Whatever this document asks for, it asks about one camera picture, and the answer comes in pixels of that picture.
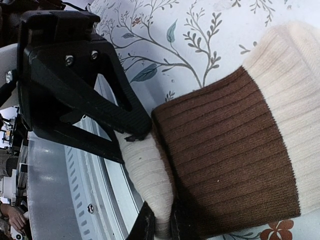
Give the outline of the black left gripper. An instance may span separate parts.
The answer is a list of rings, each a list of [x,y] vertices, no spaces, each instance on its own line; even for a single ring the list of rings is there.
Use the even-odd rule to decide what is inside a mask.
[[[76,76],[94,85],[97,60],[92,58],[101,36],[100,18],[88,11],[27,11],[22,15],[17,48],[19,85],[47,85]]]

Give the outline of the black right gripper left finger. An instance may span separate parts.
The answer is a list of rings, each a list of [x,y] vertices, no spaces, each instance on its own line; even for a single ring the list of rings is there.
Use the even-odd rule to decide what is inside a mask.
[[[145,201],[128,235],[128,240],[154,240],[156,218]]]

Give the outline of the cream and brown striped sock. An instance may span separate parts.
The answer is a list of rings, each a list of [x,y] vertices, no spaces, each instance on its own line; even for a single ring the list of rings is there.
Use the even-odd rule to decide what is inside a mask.
[[[242,65],[156,107],[142,141],[116,133],[135,189],[174,238],[173,206],[201,239],[320,207],[320,30],[271,27]]]

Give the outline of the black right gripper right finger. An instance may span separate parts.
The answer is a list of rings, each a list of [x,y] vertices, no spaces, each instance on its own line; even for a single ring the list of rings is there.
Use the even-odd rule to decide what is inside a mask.
[[[173,201],[170,228],[172,240],[199,240],[195,225],[187,207],[176,198]]]

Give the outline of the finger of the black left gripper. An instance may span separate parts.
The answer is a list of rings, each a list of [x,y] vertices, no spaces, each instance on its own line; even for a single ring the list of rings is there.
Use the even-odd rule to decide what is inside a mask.
[[[110,140],[74,126],[84,115],[58,101],[52,95],[26,84],[18,83],[18,99],[23,124],[39,138],[83,150],[123,164],[124,160],[115,134],[107,127]]]
[[[23,60],[33,122],[74,124],[88,116],[133,137],[150,132],[152,121],[109,42],[29,44]]]

